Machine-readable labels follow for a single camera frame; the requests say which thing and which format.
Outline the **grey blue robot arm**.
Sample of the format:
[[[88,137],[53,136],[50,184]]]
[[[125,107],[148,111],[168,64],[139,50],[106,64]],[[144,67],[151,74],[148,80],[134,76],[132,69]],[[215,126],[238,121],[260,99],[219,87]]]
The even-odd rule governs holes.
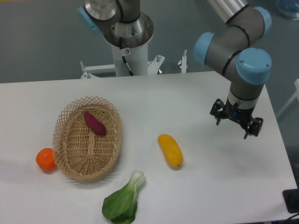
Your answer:
[[[254,118],[256,106],[267,82],[270,55],[252,47],[271,27],[271,16],[262,7],[245,0],[212,0],[210,5],[227,25],[221,35],[202,34],[193,49],[194,57],[230,81],[226,102],[216,100],[210,111],[217,121],[229,119],[241,126],[246,136],[257,136],[263,119]],[[118,77],[156,75],[161,57],[148,62],[148,43],[154,34],[150,17],[140,10],[138,0],[87,0],[78,16],[94,35],[110,44]]]

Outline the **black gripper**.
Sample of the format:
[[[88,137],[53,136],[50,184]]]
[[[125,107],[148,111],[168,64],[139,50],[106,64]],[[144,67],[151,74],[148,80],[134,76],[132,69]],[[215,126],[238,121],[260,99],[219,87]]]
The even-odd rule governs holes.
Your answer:
[[[244,139],[248,136],[257,137],[263,126],[263,118],[252,118],[253,108],[249,109],[240,109],[237,106],[237,103],[234,105],[229,102],[226,105],[219,98],[214,102],[210,115],[216,119],[216,125],[218,126],[222,119],[229,119],[241,127],[246,127]]]

